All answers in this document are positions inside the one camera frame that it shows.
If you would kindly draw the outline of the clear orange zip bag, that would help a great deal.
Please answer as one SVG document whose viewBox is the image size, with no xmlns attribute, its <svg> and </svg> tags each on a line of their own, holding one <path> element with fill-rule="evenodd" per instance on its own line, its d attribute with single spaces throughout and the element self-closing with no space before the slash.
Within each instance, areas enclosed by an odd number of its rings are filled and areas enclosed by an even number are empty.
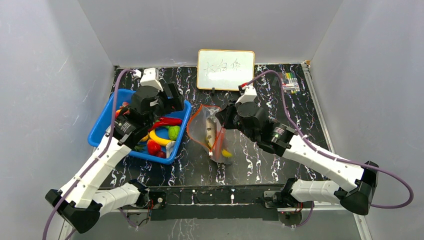
<svg viewBox="0 0 424 240">
<path fill-rule="evenodd" d="M 191 140 L 195 141 L 203 147 L 210 160 L 218 164 L 229 165 L 232 163 L 233 153 L 229 149 L 230 140 L 228 138 L 227 130 L 221 126 L 220 122 L 215 116 L 215 114 L 219 111 L 221 111 L 221 108 L 218 106 L 202 104 L 199 109 L 191 116 L 186 127 L 186 132 Z M 216 139 L 212 149 L 208 147 L 206 142 L 206 119 L 211 117 L 215 118 L 216 120 Z M 232 157 L 223 157 L 221 154 L 222 149 L 232 153 Z"/>
</svg>

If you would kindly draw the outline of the grey toy fish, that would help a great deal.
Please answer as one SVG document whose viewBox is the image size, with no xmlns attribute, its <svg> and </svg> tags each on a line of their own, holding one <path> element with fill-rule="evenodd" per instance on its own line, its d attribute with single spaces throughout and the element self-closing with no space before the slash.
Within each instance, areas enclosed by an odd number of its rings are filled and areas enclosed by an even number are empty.
<svg viewBox="0 0 424 240">
<path fill-rule="evenodd" d="M 210 149 L 213 148 L 216 141 L 217 123 L 214 117 L 209 117 L 206 123 L 206 143 Z"/>
</svg>

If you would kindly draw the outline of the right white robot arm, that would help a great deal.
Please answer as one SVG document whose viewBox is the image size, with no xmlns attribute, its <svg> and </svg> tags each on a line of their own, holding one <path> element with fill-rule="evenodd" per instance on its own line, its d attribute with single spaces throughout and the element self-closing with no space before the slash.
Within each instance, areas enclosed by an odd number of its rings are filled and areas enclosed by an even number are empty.
<svg viewBox="0 0 424 240">
<path fill-rule="evenodd" d="M 319 154 L 319 146 L 308 146 L 293 128 L 269 119 L 255 102 L 231 102 L 215 117 L 224 129 L 240 131 L 265 152 L 298 162 L 328 178 L 290 178 L 273 198 L 274 203 L 295 207 L 303 202 L 328 202 L 357 215 L 369 213 L 377 186 L 377 164 L 372 162 L 366 168 Z"/>
</svg>

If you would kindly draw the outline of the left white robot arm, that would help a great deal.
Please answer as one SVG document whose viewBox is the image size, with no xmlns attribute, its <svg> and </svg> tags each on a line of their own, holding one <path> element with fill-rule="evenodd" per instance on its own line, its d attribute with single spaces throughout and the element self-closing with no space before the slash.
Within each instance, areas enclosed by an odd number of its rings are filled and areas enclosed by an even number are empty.
<svg viewBox="0 0 424 240">
<path fill-rule="evenodd" d="M 126 205 L 144 208 L 149 203 L 147 187 L 131 180 L 121 187 L 98 192 L 116 165 L 148 134 L 159 118 L 185 108 L 185 97 L 176 83 L 168 84 L 170 95 L 153 86 L 141 86 L 119 114 L 112 110 L 111 122 L 98 148 L 76 175 L 60 189 L 50 189 L 45 199 L 76 232 L 90 230 L 106 213 Z"/>
</svg>

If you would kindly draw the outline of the red toy chili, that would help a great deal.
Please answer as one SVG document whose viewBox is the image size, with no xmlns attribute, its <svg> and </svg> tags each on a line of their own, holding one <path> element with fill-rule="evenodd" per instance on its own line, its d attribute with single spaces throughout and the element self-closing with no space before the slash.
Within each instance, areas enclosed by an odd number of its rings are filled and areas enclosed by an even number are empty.
<svg viewBox="0 0 424 240">
<path fill-rule="evenodd" d="M 152 127 L 148 131 L 155 130 L 156 128 L 159 128 L 159 127 L 180 126 L 182 123 L 183 123 L 183 120 L 180 118 L 162 116 L 155 121 L 155 123 L 152 125 Z"/>
</svg>

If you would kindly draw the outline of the green toy cabbage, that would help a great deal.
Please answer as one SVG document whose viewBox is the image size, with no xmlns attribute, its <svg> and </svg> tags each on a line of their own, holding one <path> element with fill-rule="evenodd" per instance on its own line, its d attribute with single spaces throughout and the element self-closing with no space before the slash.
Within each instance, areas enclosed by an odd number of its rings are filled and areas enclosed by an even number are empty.
<svg viewBox="0 0 424 240">
<path fill-rule="evenodd" d="M 179 125 L 174 125 L 174 126 L 170 126 L 168 128 L 168 138 L 171 141 L 176 141 L 178 138 L 178 135 L 180 133 L 180 126 Z"/>
</svg>

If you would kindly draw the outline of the blue plastic bin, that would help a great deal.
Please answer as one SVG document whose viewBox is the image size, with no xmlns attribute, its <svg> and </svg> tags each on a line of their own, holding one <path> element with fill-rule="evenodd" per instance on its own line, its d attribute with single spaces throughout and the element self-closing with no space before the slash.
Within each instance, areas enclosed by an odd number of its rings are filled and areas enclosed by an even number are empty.
<svg viewBox="0 0 424 240">
<path fill-rule="evenodd" d="M 118 90 L 117 102 L 118 106 L 121 106 L 123 102 L 131 102 L 131 97 L 135 93 L 134 90 L 120 88 Z M 87 141 L 88 144 L 92 147 L 98 147 L 100 144 L 104 133 L 107 128 L 111 124 L 111 114 L 114 100 L 114 93 L 111 94 L 108 102 L 104 106 L 101 114 L 99 115 L 97 121 L 94 123 L 90 133 L 88 134 Z M 177 156 L 178 149 L 182 143 L 183 136 L 185 134 L 186 126 L 189 122 L 191 115 L 192 105 L 187 100 L 184 101 L 184 109 L 181 111 L 175 111 L 170 114 L 167 114 L 167 117 L 170 118 L 178 118 L 182 120 L 182 124 L 180 126 L 180 131 L 178 133 L 175 146 L 173 150 L 170 152 L 168 158 L 160 158 L 157 156 L 150 155 L 146 150 L 143 152 L 131 151 L 129 156 L 143 159 L 150 162 L 156 162 L 163 165 L 170 165 L 175 161 Z"/>
</svg>

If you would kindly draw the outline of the red toy pepper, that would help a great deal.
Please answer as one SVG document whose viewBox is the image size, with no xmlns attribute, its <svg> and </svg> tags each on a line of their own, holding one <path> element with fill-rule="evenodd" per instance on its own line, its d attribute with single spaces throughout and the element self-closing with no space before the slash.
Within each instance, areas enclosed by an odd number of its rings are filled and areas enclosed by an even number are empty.
<svg viewBox="0 0 424 240">
<path fill-rule="evenodd" d="M 147 152 L 152 156 L 156 156 L 159 152 L 162 151 L 162 147 L 157 142 L 151 139 L 147 141 L 146 147 Z"/>
</svg>

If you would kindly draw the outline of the white toy radish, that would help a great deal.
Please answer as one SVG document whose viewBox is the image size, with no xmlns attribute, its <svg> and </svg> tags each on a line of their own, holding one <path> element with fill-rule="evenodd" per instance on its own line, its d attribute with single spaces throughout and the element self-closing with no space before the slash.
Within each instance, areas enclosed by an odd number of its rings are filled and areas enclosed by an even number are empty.
<svg viewBox="0 0 424 240">
<path fill-rule="evenodd" d="M 169 158 L 171 156 L 171 154 L 172 154 L 172 152 L 174 150 L 175 144 L 176 144 L 176 141 L 170 141 L 165 146 L 165 149 L 166 149 L 166 158 Z"/>
</svg>

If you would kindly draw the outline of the dark red toy cherry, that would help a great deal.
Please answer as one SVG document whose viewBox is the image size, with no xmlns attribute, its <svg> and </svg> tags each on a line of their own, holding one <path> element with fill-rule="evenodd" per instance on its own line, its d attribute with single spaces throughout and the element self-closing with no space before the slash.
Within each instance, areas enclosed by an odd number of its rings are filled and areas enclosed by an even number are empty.
<svg viewBox="0 0 424 240">
<path fill-rule="evenodd" d="M 162 159 L 166 159 L 166 158 L 167 158 L 167 154 L 166 154 L 166 152 L 164 152 L 164 151 L 158 151 L 158 152 L 156 153 L 156 156 L 157 156 L 158 158 L 162 158 Z"/>
</svg>

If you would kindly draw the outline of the marker pen pack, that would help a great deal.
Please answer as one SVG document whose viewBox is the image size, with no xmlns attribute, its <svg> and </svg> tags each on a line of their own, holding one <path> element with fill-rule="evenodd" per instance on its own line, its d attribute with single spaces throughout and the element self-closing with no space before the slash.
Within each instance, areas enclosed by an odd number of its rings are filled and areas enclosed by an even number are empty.
<svg viewBox="0 0 424 240">
<path fill-rule="evenodd" d="M 292 72 L 279 72 L 278 75 L 282 79 L 285 94 L 292 95 L 300 92 L 298 79 Z"/>
</svg>

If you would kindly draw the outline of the small whiteboard yellow frame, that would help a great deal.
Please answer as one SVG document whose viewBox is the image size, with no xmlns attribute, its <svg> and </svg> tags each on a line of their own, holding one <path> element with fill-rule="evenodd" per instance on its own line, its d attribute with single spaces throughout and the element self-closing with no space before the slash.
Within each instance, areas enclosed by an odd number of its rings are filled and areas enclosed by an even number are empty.
<svg viewBox="0 0 424 240">
<path fill-rule="evenodd" d="M 201 49 L 197 56 L 196 87 L 237 91 L 254 77 L 255 53 L 249 50 Z"/>
</svg>

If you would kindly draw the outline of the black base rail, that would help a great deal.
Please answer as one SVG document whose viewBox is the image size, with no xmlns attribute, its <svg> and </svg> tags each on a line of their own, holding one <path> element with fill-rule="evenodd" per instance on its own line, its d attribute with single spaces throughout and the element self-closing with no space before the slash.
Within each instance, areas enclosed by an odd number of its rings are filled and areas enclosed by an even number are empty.
<svg viewBox="0 0 424 240">
<path fill-rule="evenodd" d="M 289 216 L 290 224 L 301 222 L 303 210 L 310 210 L 314 201 L 296 200 L 284 196 L 283 186 L 271 185 L 215 185 L 194 187 L 136 187 L 123 185 L 97 192 L 89 206 L 89 214 L 96 222 L 103 215 L 128 210 L 146 211 L 152 221 L 174 219 L 262 219 L 277 221 L 279 213 Z"/>
</svg>

